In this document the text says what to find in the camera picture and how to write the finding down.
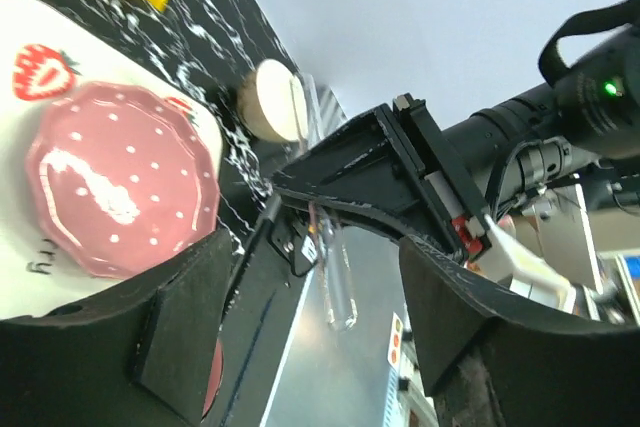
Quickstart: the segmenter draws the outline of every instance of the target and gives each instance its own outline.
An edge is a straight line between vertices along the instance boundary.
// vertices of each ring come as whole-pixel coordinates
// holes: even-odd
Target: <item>strawberry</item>
[[[70,90],[78,72],[64,52],[41,44],[25,45],[14,63],[13,93],[21,100],[42,100]]]
[[[186,119],[189,121],[189,123],[191,123],[191,125],[195,125],[196,127],[198,126],[198,124],[196,124],[196,117],[193,114],[193,110],[191,109],[191,106],[187,104],[184,100],[180,100],[177,97],[165,97],[164,101],[168,102],[174,107],[177,107],[178,111],[186,117]]]

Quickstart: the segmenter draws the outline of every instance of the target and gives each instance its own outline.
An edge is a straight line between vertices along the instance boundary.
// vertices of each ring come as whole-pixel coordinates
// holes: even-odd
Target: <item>clear glass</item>
[[[324,139],[326,132],[313,77],[296,74],[291,89],[294,102],[303,97],[307,105],[307,137],[304,139],[299,136],[302,154]],[[296,89],[302,89],[302,92],[296,92]],[[318,255],[317,278],[322,288],[327,322],[338,331],[350,329],[358,319],[358,309],[342,227],[324,209],[313,203],[309,204],[309,214]]]

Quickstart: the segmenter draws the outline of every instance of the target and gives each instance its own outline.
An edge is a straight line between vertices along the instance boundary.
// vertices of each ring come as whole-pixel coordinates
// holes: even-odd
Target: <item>gray floor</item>
[[[383,422],[393,312],[404,318],[398,249],[361,229],[345,230],[359,317],[352,330],[325,323],[317,277],[294,325],[265,427],[376,427]]]

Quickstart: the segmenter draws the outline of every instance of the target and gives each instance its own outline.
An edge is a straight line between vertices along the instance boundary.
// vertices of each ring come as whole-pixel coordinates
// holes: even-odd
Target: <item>green light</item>
[[[611,95],[612,97],[615,97],[618,95],[618,88],[616,87],[616,85],[613,82],[607,82],[604,84],[604,91]]]

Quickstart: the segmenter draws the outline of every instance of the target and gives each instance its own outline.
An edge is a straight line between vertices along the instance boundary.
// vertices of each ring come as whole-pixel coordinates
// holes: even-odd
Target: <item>cutting board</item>
[[[6,319],[45,315],[118,282],[89,276],[38,227],[24,157],[46,104],[89,81],[138,85],[183,110],[208,148],[216,173],[223,144],[217,121],[204,106],[46,3],[0,0],[0,12],[0,319]],[[16,65],[25,51],[42,54],[39,62],[57,68],[57,75],[43,79],[38,76],[47,69]]]

